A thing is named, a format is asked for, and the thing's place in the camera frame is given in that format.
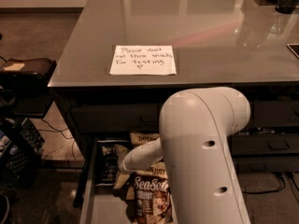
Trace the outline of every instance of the cable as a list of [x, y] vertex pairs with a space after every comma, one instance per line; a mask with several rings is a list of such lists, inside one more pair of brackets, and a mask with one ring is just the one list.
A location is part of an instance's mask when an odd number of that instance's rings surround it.
[[[50, 128], [52, 128], [55, 132], [59, 132], [59, 133], [61, 133], [62, 134], [62, 136], [65, 138], [65, 139], [73, 139], [73, 137], [66, 137], [65, 135], [64, 135], [64, 131], [67, 131], [68, 129], [66, 128], [66, 129], [63, 129], [63, 130], [58, 130], [58, 129], [56, 129], [56, 128], [54, 128], [53, 126], [51, 126], [47, 121], [45, 121], [44, 119], [41, 119], [43, 122], [45, 122], [45, 123], [47, 123], [48, 124], [48, 126], [50, 127]], [[45, 132], [53, 132], [53, 131], [49, 131], [49, 130], [39, 130], [39, 131], [45, 131]]]
[[[61, 133], [65, 139], [73, 139], [73, 143], [72, 143], [72, 148], [71, 148], [71, 150], [72, 150], [73, 158], [74, 158], [74, 160], [76, 161], [77, 159], [76, 159], [76, 156], [75, 156], [75, 153], [74, 153], [75, 139], [74, 139], [74, 137], [66, 137], [66, 136], [64, 135], [64, 133], [63, 133], [64, 131], [67, 131], [68, 128], [65, 128], [65, 129], [63, 129], [63, 130], [58, 130], [58, 129], [56, 129], [55, 127], [53, 127], [52, 125], [50, 125], [50, 124], [49, 124], [47, 121], [45, 121], [44, 119], [41, 119], [41, 120], [42, 120], [43, 122], [47, 123], [47, 125], [48, 125], [50, 128], [52, 128], [52, 130], [39, 130], [39, 131]], [[54, 150], [54, 151], [48, 153], [47, 155], [45, 155], [44, 159], [46, 159], [46, 158], [49, 156], [49, 154], [52, 154], [52, 153], [58, 151], [58, 150], [61, 149], [61, 148], [62, 148], [62, 147], [59, 147], [59, 148], [57, 148], [56, 150]]]
[[0, 59], [2, 59], [3, 61], [7, 62], [7, 60], [3, 56], [0, 56]]
[[257, 191], [257, 192], [242, 191], [242, 193], [244, 193], [244, 194], [268, 194], [268, 193], [280, 192], [280, 191], [284, 190], [286, 188], [286, 182], [284, 180], [283, 174], [281, 172], [275, 172], [273, 174], [276, 175], [278, 177], [278, 179], [281, 180], [281, 182], [282, 182], [282, 187], [280, 187], [279, 189]]
[[286, 175], [292, 181], [292, 183], [295, 185], [297, 191], [299, 191], [299, 187], [298, 187], [295, 179], [293, 178], [293, 173], [292, 172], [286, 172]]

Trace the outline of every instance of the black chair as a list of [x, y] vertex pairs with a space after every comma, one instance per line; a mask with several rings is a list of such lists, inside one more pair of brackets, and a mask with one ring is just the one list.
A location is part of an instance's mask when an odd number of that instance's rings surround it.
[[[15, 63], [22, 63], [23, 68], [11, 69]], [[0, 132], [9, 140], [0, 153], [2, 186], [29, 188], [34, 180], [41, 158], [15, 120], [46, 116], [53, 102], [47, 86], [55, 66], [55, 61], [42, 58], [9, 59], [0, 67]]]

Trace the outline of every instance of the gray desk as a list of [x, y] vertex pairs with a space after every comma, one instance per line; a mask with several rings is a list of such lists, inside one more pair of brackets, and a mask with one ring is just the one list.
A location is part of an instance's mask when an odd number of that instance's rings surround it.
[[[88, 160], [99, 133], [157, 131], [175, 91], [225, 85], [251, 102], [275, 99], [272, 90], [297, 99], [299, 61], [286, 44], [299, 43], [298, 28], [298, 9], [252, 0], [88, 0], [50, 87]], [[171, 45], [178, 74], [111, 76], [116, 45]]]

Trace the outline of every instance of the drawer handle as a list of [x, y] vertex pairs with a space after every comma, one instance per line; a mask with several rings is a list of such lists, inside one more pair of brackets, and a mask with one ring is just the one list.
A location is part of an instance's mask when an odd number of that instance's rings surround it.
[[268, 146], [271, 150], [287, 150], [290, 148], [287, 142], [285, 141], [271, 141], [268, 142]]
[[250, 170], [252, 172], [265, 172], [268, 170], [268, 167], [265, 164], [251, 164], [250, 165]]

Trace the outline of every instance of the glossy desk surface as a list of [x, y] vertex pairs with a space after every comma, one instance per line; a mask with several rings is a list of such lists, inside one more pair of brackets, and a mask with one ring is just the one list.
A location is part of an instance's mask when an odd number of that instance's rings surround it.
[[[184, 86], [299, 80], [298, 8], [252, 0], [89, 0], [50, 81], [53, 88]], [[111, 76], [116, 45], [171, 45], [175, 76]]]

